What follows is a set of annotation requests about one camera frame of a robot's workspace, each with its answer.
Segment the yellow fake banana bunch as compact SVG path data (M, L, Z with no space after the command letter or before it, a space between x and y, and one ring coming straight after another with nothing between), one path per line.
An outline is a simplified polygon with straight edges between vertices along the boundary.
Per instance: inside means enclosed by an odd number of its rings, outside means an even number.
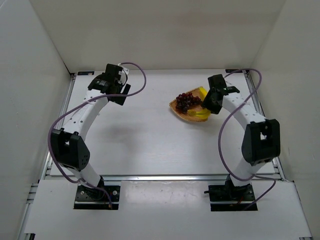
M200 86L192 89L189 91L189 93L192 93L194 97L200 97L200 99L203 101L208 92L205 88ZM197 109L192 108L187 111L187 116L193 122L205 122L209 118L210 114L211 112L209 110L202 107Z

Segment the red fake grape bunch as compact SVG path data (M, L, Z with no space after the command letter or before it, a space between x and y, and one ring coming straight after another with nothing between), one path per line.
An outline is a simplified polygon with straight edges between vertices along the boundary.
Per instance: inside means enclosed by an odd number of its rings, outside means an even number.
M199 106L202 104L202 100L198 96L194 96L192 92L182 93L176 97L175 108L186 114L191 107Z

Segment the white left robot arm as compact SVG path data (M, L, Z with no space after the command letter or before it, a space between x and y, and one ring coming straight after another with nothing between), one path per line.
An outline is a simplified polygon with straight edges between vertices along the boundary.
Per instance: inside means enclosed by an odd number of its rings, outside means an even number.
M81 107L71 113L60 129L50 133L50 152L54 163L66 175L67 169L76 177L75 182L93 199L105 196L103 178L90 165L90 151L85 143L87 133L109 101L123 105L130 90L127 84L129 69L107 64L105 71L88 85Z

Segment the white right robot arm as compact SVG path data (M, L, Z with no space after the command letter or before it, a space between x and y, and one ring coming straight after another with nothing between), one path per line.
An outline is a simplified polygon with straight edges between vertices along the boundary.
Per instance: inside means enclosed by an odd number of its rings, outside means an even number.
M280 123L267 119L248 104L240 90L227 84L221 74L208 78L209 91L202 107L211 114L219 114L221 109L229 112L218 133L218 153L227 172L225 182L229 192L241 191L250 185L257 172L281 152ZM241 159L235 169L230 169L222 152L222 133L230 118L234 118L244 130L241 144Z

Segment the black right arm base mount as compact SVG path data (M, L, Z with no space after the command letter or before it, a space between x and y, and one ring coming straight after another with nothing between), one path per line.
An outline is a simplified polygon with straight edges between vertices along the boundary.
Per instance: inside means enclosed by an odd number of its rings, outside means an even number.
M249 183L234 186L231 180L222 185L209 185L204 191L209 196L211 212L258 211L253 186Z

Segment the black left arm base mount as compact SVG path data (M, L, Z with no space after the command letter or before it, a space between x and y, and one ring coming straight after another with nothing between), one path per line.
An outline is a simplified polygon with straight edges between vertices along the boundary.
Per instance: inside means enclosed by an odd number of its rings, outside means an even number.
M98 187L104 189L110 198L108 198L104 191L79 184L73 208L75 210L118 210L121 186L105 185L100 182Z

